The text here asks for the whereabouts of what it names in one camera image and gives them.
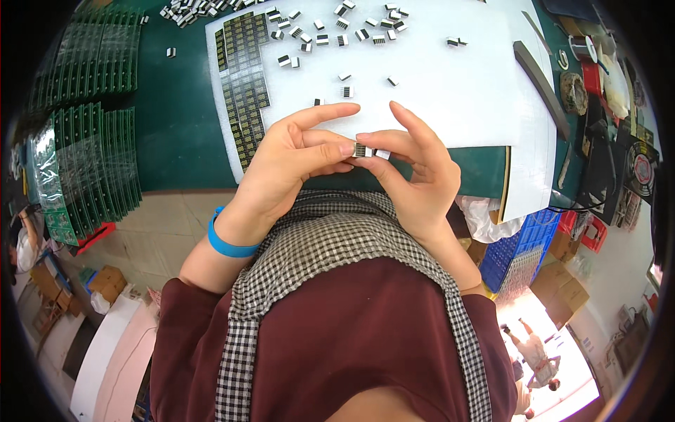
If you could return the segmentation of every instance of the hand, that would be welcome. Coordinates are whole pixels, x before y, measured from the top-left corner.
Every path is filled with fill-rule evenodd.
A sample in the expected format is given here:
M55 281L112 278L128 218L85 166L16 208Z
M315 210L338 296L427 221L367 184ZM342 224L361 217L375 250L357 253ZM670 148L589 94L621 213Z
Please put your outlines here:
M371 148L386 149L411 164L408 182L387 160L358 158L355 165L368 169L389 194L401 226L423 246L447 232L445 219L460 188L460 168L445 145L425 122L401 104L389 104L394 117L407 132L382 130L357 134L356 141Z
M354 152L354 141L327 130L311 130L321 122L358 113L360 105L339 103L300 110L274 123L260 143L223 218L249 231L246 237L223 234L239 246L264 238L269 228L286 214L302 183L312 176L346 173L353 166L342 163Z

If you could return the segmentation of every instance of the stack of circuit boards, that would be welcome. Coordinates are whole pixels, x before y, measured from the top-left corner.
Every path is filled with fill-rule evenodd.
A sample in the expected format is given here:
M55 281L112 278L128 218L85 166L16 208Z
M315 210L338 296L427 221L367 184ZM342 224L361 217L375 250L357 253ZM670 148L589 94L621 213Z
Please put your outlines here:
M76 10L36 73L27 112L136 90L142 17L117 5Z
M141 201L134 109L101 104L54 111L30 138L35 179L51 237L78 245Z
M226 20L215 41L229 126L246 171L265 136L260 109L270 106L259 49L269 42L265 15Z

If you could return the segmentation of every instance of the gingham fabric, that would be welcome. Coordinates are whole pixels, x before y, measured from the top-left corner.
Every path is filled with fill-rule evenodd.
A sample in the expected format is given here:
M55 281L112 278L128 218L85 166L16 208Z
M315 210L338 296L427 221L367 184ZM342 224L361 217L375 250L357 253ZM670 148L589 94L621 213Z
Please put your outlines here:
M242 270L232 287L218 373L216 421L249 420L258 326L272 305L319 273L377 257L408 265L442 288L471 421L492 420L483 358L459 289L403 230L389 197L378 192L305 190L274 225L254 263Z

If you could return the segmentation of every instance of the blue wristband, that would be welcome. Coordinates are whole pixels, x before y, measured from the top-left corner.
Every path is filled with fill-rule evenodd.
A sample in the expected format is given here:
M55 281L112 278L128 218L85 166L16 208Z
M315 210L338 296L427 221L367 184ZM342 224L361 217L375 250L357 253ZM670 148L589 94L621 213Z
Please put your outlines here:
M209 221L209 243L211 246L221 255L225 255L230 258L248 258L252 257L255 254L255 251L258 250L260 244L254 246L234 246L229 244L218 237L213 229L213 222L215 218L218 217L220 212L224 210L225 207L218 207L215 209L213 218Z

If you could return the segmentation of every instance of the maroon shirt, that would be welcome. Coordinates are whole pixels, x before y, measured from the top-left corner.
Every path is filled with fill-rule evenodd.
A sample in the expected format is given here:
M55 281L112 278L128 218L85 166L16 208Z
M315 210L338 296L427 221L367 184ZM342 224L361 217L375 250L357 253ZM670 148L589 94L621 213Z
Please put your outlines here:
M212 421L231 294L169 280L151 371L158 422ZM493 421L516 408L495 305L462 297L485 364ZM321 273L274 304L259 329L250 420L324 421L355 394L389 386L427 421L468 421L443 292L393 259Z

